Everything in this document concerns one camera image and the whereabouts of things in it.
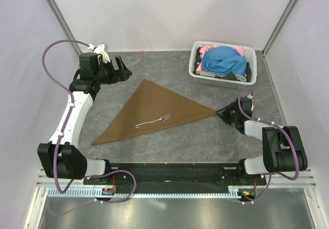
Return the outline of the brown cloth napkin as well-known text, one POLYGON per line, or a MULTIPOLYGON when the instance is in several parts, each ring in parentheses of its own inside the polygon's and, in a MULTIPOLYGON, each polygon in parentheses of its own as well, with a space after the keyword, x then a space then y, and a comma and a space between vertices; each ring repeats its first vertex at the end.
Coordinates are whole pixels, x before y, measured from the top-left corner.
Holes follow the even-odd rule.
POLYGON ((215 115, 216 110, 145 79, 93 145, 117 142, 215 115), (135 128, 137 124, 169 113, 172 117, 166 121, 135 128))

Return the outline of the silver metal fork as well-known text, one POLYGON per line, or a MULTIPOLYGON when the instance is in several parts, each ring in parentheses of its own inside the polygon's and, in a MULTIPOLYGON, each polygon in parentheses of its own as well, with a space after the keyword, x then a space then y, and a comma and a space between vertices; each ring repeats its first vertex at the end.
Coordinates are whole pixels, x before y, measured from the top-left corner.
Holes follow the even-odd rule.
POLYGON ((169 113, 169 114, 166 114, 166 115, 160 117, 159 119, 155 119, 155 120, 151 120, 151 121, 147 121, 147 122, 143 122, 143 123, 137 124, 135 126, 135 128, 144 127, 144 126, 147 126, 149 124, 152 124, 152 123, 155 123, 155 122, 158 122, 158 121, 166 121, 166 120, 170 119, 171 117, 172 117, 172 114, 169 113))

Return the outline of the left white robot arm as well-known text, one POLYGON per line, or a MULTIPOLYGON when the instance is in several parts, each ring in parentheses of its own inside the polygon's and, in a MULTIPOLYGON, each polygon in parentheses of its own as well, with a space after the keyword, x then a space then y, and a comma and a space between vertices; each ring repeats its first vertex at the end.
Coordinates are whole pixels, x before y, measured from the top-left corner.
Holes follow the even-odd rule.
POLYGON ((42 167, 49 178, 80 180, 95 176, 101 184, 108 184, 113 172, 107 169, 108 160, 87 159, 78 149, 80 132, 87 112, 95 101, 100 86, 126 81, 132 72, 126 68, 120 56, 115 57, 118 68, 106 62, 100 54, 84 53, 79 57, 80 69, 69 85, 67 106, 64 115, 49 142, 37 149, 42 167))

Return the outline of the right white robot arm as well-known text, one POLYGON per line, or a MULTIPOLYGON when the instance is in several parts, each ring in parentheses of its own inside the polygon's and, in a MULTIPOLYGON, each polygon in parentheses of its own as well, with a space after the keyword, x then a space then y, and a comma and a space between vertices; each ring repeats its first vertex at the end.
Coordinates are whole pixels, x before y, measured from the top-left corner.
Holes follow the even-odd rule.
POLYGON ((280 174, 295 180, 308 167, 303 142, 296 126, 278 126, 260 118, 252 118, 251 97, 240 97, 217 111, 227 125, 234 124, 241 134, 262 142, 262 155, 240 160, 235 178, 240 184, 248 184, 254 174, 280 174))

